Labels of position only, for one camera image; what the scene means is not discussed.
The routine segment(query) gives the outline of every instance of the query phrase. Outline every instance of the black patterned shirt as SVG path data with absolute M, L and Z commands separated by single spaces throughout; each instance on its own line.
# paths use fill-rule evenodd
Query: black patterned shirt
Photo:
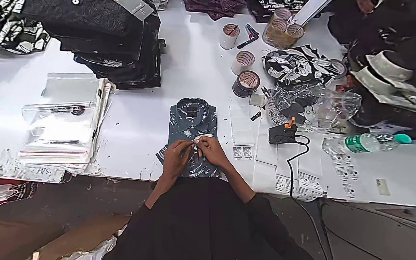
M 168 144 L 157 153 L 163 164 L 164 152 L 176 140 L 193 141 L 199 136 L 218 137 L 216 107 L 200 98 L 183 98 L 170 108 Z M 205 157 L 199 158 L 195 146 L 191 158 L 182 171 L 183 177 L 219 177 L 221 171 Z

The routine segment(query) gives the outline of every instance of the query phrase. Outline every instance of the person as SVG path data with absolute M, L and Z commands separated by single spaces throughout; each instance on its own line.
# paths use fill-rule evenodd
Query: person
M 220 178 L 179 178 L 195 145 Z M 256 194 L 218 140 L 178 140 L 165 151 L 163 174 L 104 260 L 312 260 L 290 237 L 269 200 Z

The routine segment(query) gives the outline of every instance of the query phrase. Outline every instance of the black sleeve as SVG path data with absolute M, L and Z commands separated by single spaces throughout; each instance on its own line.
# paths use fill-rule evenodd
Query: black sleeve
M 256 194 L 247 204 L 248 217 L 269 245 L 283 259 L 313 260 L 303 248 L 288 234 L 270 206 L 269 200 Z
M 135 256 L 132 252 L 134 248 L 141 248 L 146 246 L 144 244 L 138 245 L 141 242 L 141 234 L 146 232 L 147 220 L 150 210 L 146 205 L 142 205 L 136 213 L 134 213 L 128 225 L 124 229 L 123 233 L 118 237 L 117 244 L 113 247 L 112 251 L 108 252 L 102 260 L 121 260 L 129 259 L 131 256 Z

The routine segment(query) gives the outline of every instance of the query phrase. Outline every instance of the hand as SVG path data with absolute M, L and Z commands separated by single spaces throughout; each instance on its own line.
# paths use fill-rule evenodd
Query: hand
M 202 136 L 195 140 L 195 144 L 198 146 L 198 156 L 202 157 L 205 155 L 211 164 L 224 169 L 231 164 L 216 138 Z
M 162 177 L 175 180 L 181 174 L 189 161 L 190 153 L 194 148 L 193 141 L 177 140 L 165 151 Z

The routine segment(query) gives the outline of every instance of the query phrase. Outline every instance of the glass jar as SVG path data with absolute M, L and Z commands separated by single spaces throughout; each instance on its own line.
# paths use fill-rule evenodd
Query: glass jar
M 291 48 L 303 37 L 304 28 L 293 24 L 288 26 L 288 20 L 292 16 L 286 8 L 276 9 L 271 20 L 263 32 L 263 41 L 279 50 Z

